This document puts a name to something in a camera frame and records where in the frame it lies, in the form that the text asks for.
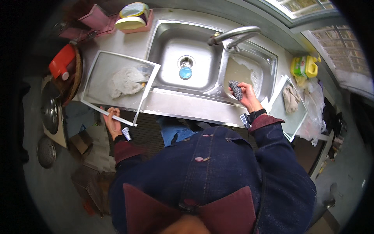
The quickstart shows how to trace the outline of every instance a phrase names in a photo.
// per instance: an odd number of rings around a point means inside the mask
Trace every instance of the red collar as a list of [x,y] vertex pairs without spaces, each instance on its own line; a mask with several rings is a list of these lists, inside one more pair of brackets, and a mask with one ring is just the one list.
[[[157,233],[182,215],[179,210],[162,204],[130,184],[123,184],[123,191],[129,234]],[[213,234],[250,233],[256,219],[249,186],[201,206],[198,211],[200,219]]]

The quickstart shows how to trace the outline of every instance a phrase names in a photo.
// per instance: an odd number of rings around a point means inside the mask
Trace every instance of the person's right hand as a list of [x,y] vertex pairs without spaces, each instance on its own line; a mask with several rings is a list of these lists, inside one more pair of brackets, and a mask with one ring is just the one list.
[[[242,89],[243,93],[243,98],[239,102],[247,108],[249,113],[261,110],[263,108],[261,103],[256,98],[252,85],[241,82],[237,86]],[[234,95],[234,92],[230,87],[229,90],[231,91],[231,94]]]
[[109,112],[109,116],[106,116],[104,114],[102,116],[104,117],[105,124],[107,125],[107,128],[114,140],[117,136],[122,135],[121,123],[118,120],[115,120],[112,118],[113,115],[116,115],[119,117],[120,111],[119,111],[119,108],[111,107],[107,110],[107,112]]

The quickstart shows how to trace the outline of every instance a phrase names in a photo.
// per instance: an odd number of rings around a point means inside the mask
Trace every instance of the cloth rag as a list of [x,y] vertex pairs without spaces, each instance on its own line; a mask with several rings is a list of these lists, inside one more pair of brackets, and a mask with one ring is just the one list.
[[294,113],[297,111],[297,107],[299,102],[301,101],[301,97],[299,93],[291,86],[287,85],[283,89],[283,98],[284,98],[284,105],[286,107],[286,112],[288,114]]
[[124,67],[109,80],[109,94],[113,99],[121,95],[135,94],[143,88],[141,83],[148,80],[149,76],[140,72],[136,67]]

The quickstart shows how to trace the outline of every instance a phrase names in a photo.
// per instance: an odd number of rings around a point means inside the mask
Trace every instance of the scouring sponge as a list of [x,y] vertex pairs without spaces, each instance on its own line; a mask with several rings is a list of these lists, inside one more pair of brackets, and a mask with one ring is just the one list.
[[242,94],[242,89],[237,86],[238,84],[239,82],[236,80],[229,81],[229,87],[234,92],[234,97],[240,101],[243,98],[243,94]]

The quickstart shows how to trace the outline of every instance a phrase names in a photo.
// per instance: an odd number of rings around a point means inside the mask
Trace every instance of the sink basin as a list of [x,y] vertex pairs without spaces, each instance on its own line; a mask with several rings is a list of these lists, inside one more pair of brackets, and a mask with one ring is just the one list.
[[[207,41],[216,32],[220,31],[190,22],[158,20],[147,54],[147,60],[161,65],[153,89],[239,104],[228,91],[232,79],[252,83],[260,102],[270,100],[277,56],[248,41],[235,53],[225,50],[232,39],[209,46]],[[183,66],[191,68],[191,77],[180,75]]]
[[251,84],[259,102],[265,97],[270,100],[275,84],[277,56],[249,42],[241,43],[239,47],[240,52],[230,54],[227,62],[224,80],[227,96],[236,100],[228,90],[229,80],[236,80]]
[[[155,30],[148,60],[161,65],[153,87],[179,92],[205,92],[218,79],[223,46],[206,43],[216,31],[205,27],[160,22]],[[192,76],[182,79],[181,63],[188,61]]]

